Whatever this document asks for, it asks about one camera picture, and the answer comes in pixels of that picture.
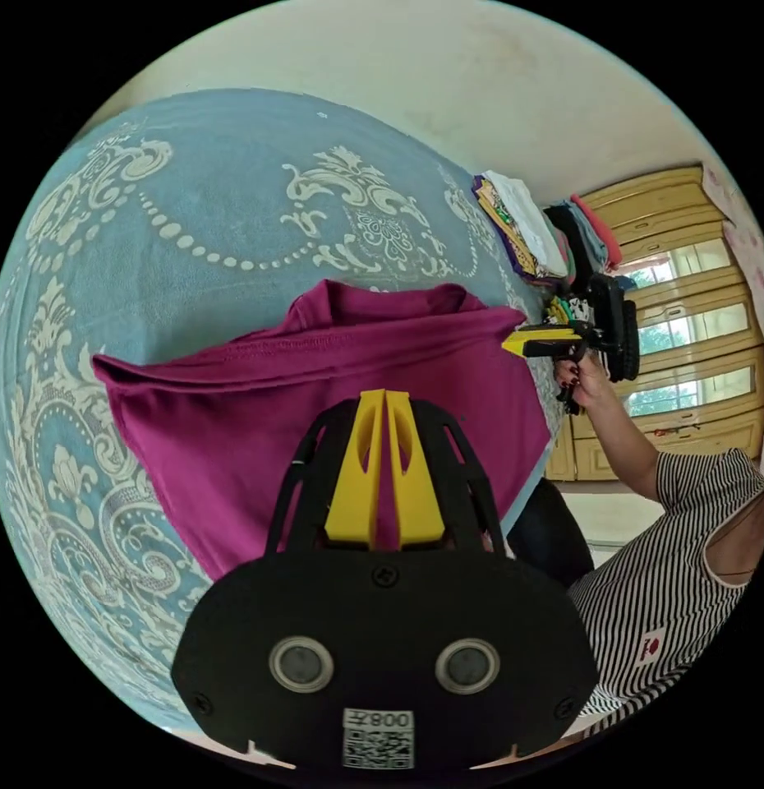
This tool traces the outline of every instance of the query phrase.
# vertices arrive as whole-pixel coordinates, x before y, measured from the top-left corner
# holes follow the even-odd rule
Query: hand
[[[555,378],[562,387],[573,384],[573,401],[582,408],[592,407],[612,389],[607,371],[593,352],[586,353],[579,362],[557,362]]]

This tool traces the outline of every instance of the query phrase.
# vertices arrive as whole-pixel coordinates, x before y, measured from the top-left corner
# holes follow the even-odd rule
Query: blue bedspread
[[[91,354],[192,353],[279,323],[324,278],[453,281],[535,320],[471,184],[374,118],[267,90],[134,108],[45,176],[0,278],[0,508],[54,624],[155,725],[196,729],[168,672],[209,581],[118,439]],[[554,435],[550,366],[532,369]]]

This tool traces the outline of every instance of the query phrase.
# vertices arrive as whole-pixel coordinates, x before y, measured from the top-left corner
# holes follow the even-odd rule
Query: wardrobe
[[[637,305],[641,367],[615,391],[660,450],[756,458],[764,432],[764,344],[748,286],[702,190],[702,167],[652,173],[585,195],[623,251],[615,272]],[[587,416],[566,417],[554,480],[614,480]]]

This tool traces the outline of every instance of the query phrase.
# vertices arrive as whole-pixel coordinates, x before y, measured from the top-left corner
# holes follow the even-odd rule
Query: black device
[[[388,552],[365,515],[346,522],[375,516],[360,488],[374,487],[384,398],[401,543]],[[598,674],[564,588],[506,556],[458,422],[388,392],[315,420],[264,556],[196,605],[172,679],[202,731],[238,753],[252,742],[310,774],[396,783],[551,745]]]

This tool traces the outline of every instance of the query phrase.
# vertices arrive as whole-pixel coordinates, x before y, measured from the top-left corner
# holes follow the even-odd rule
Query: white wall
[[[596,567],[618,550],[617,547],[601,547],[599,543],[625,544],[644,532],[664,513],[660,504],[631,492],[564,493],[563,496],[582,534],[591,544]]]
[[[288,0],[190,39],[89,127],[162,96],[257,86],[363,110],[471,172],[546,203],[647,171],[715,161],[670,102],[553,22],[490,0]]]

